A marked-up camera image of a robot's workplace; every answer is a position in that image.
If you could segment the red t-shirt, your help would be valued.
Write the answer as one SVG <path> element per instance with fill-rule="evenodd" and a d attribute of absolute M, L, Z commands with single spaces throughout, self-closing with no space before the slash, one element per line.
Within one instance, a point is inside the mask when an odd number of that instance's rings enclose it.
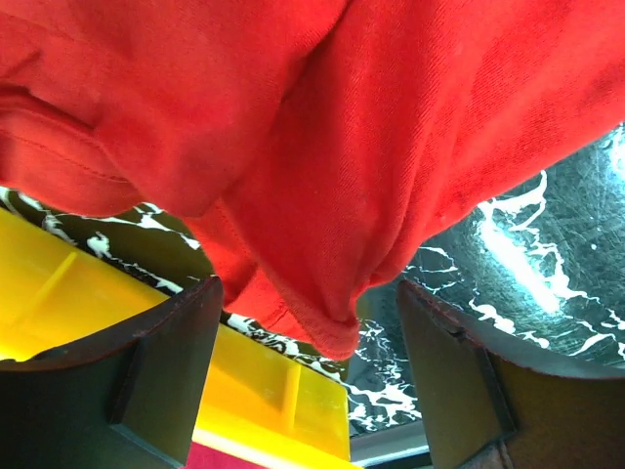
<path fill-rule="evenodd" d="M 1 183 L 182 219 L 333 360 L 357 297 L 624 117 L 620 1 L 5 1 Z"/>

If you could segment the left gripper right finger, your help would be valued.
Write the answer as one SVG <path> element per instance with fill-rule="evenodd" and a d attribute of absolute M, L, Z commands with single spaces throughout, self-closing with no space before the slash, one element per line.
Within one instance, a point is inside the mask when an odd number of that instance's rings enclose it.
<path fill-rule="evenodd" d="M 436 468 L 623 467 L 623 369 L 534 346 L 408 280 L 397 307 Z"/>

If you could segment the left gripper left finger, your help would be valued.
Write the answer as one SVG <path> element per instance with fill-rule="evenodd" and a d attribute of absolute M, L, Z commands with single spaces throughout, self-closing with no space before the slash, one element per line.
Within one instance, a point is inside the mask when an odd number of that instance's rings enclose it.
<path fill-rule="evenodd" d="M 209 277 L 27 361 L 1 362 L 4 468 L 181 468 L 224 290 Z"/>

